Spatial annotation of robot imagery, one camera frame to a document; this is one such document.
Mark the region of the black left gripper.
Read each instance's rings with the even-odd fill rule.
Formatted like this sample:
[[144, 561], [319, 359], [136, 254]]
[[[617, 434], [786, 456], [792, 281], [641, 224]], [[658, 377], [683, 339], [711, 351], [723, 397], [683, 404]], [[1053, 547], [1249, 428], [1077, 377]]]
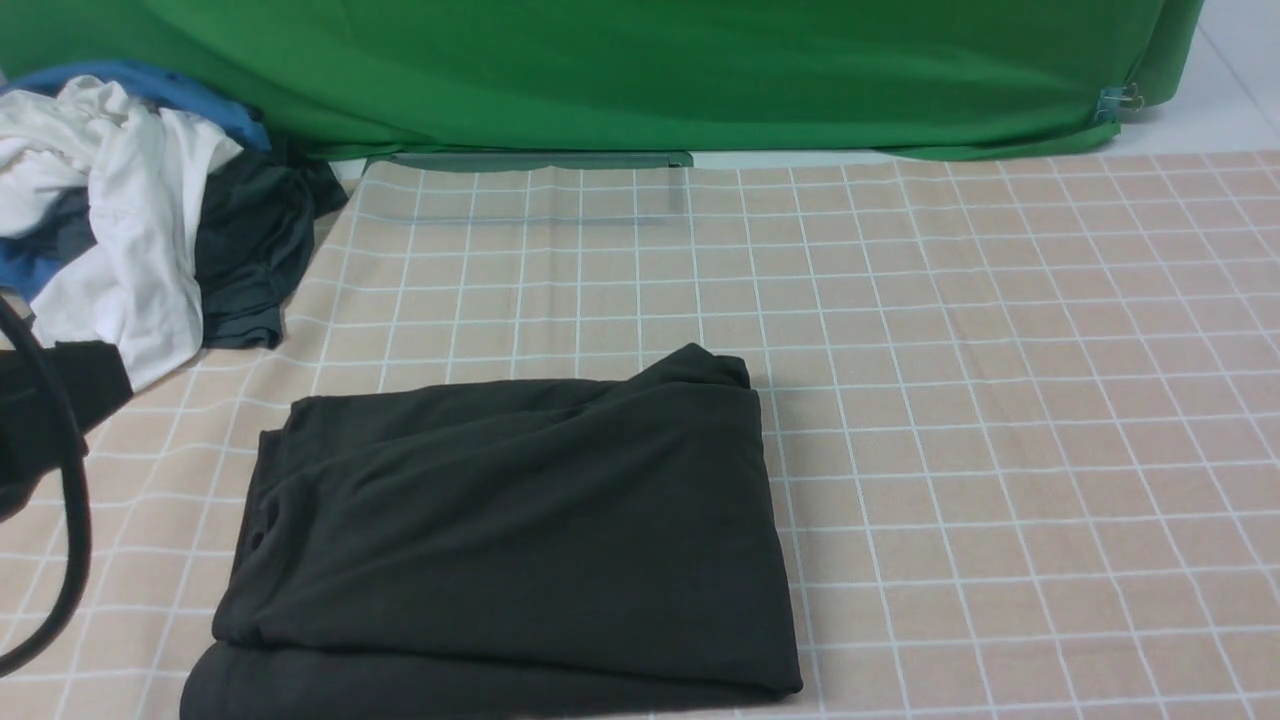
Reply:
[[84, 469], [86, 434], [133, 396], [116, 346], [101, 341], [59, 342], [41, 348], [56, 388], [58, 404], [32, 360], [17, 350], [1, 354], [1, 519], [23, 510], [37, 484], [68, 462]]

